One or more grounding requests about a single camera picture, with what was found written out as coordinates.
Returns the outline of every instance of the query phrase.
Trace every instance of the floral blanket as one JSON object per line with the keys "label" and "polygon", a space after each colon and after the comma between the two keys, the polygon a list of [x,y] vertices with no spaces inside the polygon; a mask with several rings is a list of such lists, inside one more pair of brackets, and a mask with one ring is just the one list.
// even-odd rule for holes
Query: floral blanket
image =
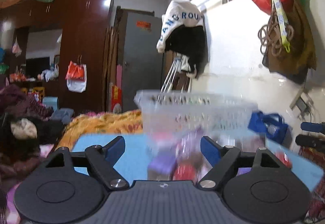
{"label": "floral blanket", "polygon": [[134,134],[142,133],[142,116],[140,110],[123,114],[105,113],[101,116],[80,115],[66,127],[58,143],[59,147],[74,147],[79,137],[86,133]]}

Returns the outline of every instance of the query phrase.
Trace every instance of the brown cabinet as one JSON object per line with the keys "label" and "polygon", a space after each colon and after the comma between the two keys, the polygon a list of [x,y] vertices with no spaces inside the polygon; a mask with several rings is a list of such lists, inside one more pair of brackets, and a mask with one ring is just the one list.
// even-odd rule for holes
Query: brown cabinet
{"label": "brown cabinet", "polygon": [[[0,18],[11,20],[15,28],[52,24],[62,28],[57,88],[60,107],[101,111],[105,32],[112,6],[113,0],[23,0],[0,10]],[[68,91],[65,80],[70,61],[77,62],[78,55],[87,65],[87,88],[83,93]]]}

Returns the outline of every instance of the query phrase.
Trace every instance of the pile of clothes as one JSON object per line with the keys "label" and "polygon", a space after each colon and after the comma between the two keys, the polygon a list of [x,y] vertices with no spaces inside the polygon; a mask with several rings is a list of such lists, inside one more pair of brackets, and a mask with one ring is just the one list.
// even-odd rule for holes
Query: pile of clothes
{"label": "pile of clothes", "polygon": [[50,120],[46,108],[16,85],[0,90],[0,216],[6,212],[9,190],[27,177],[62,137],[65,125]]}

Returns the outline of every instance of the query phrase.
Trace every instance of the metal screw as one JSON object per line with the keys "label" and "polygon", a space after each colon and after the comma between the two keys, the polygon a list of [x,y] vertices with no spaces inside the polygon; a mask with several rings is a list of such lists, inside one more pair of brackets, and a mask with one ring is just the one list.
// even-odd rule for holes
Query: metal screw
{"label": "metal screw", "polygon": [[123,179],[114,179],[109,183],[114,188],[122,188],[126,186],[126,181]]}
{"label": "metal screw", "polygon": [[200,182],[200,186],[203,188],[212,188],[216,186],[216,182],[212,181],[212,180],[204,180],[202,182]]}

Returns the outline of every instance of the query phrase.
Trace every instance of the light blue box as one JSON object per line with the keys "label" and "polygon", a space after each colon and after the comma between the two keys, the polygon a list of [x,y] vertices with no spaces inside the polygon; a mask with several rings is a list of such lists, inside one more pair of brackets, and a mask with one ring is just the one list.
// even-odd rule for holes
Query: light blue box
{"label": "light blue box", "polygon": [[54,96],[45,96],[43,97],[42,102],[47,108],[53,107],[54,111],[59,108],[59,103],[57,101],[57,97]]}

